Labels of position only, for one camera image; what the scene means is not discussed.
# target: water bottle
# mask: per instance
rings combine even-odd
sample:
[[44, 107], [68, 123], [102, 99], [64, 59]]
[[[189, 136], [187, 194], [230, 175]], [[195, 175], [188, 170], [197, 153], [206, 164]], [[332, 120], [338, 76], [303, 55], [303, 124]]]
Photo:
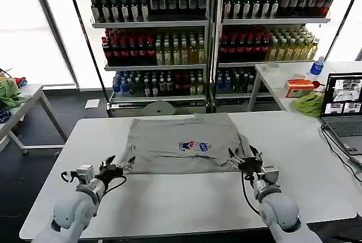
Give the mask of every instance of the water bottle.
[[324, 57], [319, 57], [318, 60], [316, 60], [313, 63], [311, 70], [308, 73], [308, 75], [311, 77], [311, 79], [313, 79], [313, 81], [318, 79], [319, 75], [323, 70], [323, 66], [324, 66]]

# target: white paper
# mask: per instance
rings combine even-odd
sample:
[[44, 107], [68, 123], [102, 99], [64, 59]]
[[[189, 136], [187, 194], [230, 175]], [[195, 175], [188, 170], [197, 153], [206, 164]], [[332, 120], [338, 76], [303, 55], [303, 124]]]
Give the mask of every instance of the white paper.
[[99, 104], [100, 104], [99, 99], [88, 100], [87, 103], [85, 104], [84, 109], [95, 109], [98, 107]]

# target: black cable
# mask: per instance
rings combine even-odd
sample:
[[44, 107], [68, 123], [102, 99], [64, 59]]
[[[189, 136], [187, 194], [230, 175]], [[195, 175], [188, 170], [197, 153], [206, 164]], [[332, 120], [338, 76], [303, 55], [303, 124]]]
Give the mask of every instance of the black cable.
[[259, 211], [254, 208], [254, 206], [250, 203], [250, 201], [249, 201], [249, 199], [248, 199], [247, 193], [246, 193], [246, 191], [245, 191], [244, 172], [243, 172], [243, 171], [242, 171], [242, 185], [243, 185], [243, 193], [244, 193], [245, 200], [247, 201], [247, 203], [248, 203], [248, 205], [250, 206], [250, 208], [251, 208], [255, 213], [257, 213], [258, 215], [260, 215]]
[[125, 176], [123, 176], [123, 175], [122, 175], [120, 178], [123, 178], [123, 179], [124, 179], [123, 182], [121, 182], [121, 183], [119, 183], [118, 185], [116, 185], [116, 186], [108, 189], [108, 190], [104, 193], [103, 197], [106, 196], [106, 194], [108, 194], [109, 192], [111, 192], [113, 189], [116, 189], [117, 187], [123, 185], [123, 184], [127, 181], [127, 178], [126, 178]]
[[327, 143], [328, 143], [329, 149], [339, 158], [339, 160], [342, 161], [342, 163], [343, 163], [346, 167], [348, 167], [348, 168], [351, 170], [351, 172], [353, 173], [353, 176], [355, 177], [355, 179], [362, 184], [362, 180], [357, 177], [357, 175], [356, 175], [356, 173], [354, 172], [354, 170], [352, 169], [352, 167], [351, 167], [350, 165], [348, 165], [348, 164], [342, 159], [342, 157], [341, 157], [338, 153], [336, 153], [336, 151], [333, 149], [332, 145], [329, 143], [327, 136], [328, 136], [333, 142], [334, 142], [334, 140], [326, 133], [325, 128], [324, 128], [324, 127], [321, 127], [321, 130], [322, 130], [322, 134], [323, 134], [324, 138], [326, 139], [326, 141], [327, 141]]
[[1, 68], [0, 68], [0, 71], [2, 71], [2, 72], [4, 72], [4, 73], [6, 73], [7, 75], [9, 75], [6, 71], [4, 71], [4, 70], [1, 69]]

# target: green bag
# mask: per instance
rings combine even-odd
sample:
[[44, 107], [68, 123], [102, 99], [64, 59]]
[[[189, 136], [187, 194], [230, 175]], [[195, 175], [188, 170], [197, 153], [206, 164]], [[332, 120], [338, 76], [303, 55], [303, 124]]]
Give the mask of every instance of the green bag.
[[293, 102], [294, 107], [308, 116], [319, 117], [322, 112], [324, 94], [312, 92]]

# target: table leg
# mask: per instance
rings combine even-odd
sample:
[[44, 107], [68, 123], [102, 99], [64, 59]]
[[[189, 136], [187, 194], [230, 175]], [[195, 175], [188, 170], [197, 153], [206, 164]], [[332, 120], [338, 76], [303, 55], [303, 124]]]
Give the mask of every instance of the table leg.
[[18, 137], [12, 131], [9, 131], [8, 135], [13, 140], [13, 142], [17, 144], [17, 146], [23, 151], [23, 154], [27, 154], [29, 152], [29, 150], [24, 149], [24, 144], [18, 139]]
[[53, 109], [53, 107], [51, 106], [50, 102], [48, 101], [47, 97], [45, 96], [44, 92], [41, 92], [40, 95], [40, 103], [43, 107], [43, 109], [45, 110], [46, 114], [48, 115], [49, 119], [51, 120], [51, 122], [54, 124], [55, 128], [57, 129], [58, 133], [60, 134], [60, 136], [62, 137], [62, 139], [67, 142], [68, 140], [68, 135], [65, 133], [65, 131], [63, 130], [63, 128], [61, 127], [60, 121], [59, 121], [59, 117], [57, 115], [57, 113], [55, 113], [55, 110]]
[[257, 73], [254, 81], [253, 90], [251, 91], [247, 112], [251, 112], [254, 109], [255, 100], [259, 92], [260, 84], [261, 84], [260, 74]]

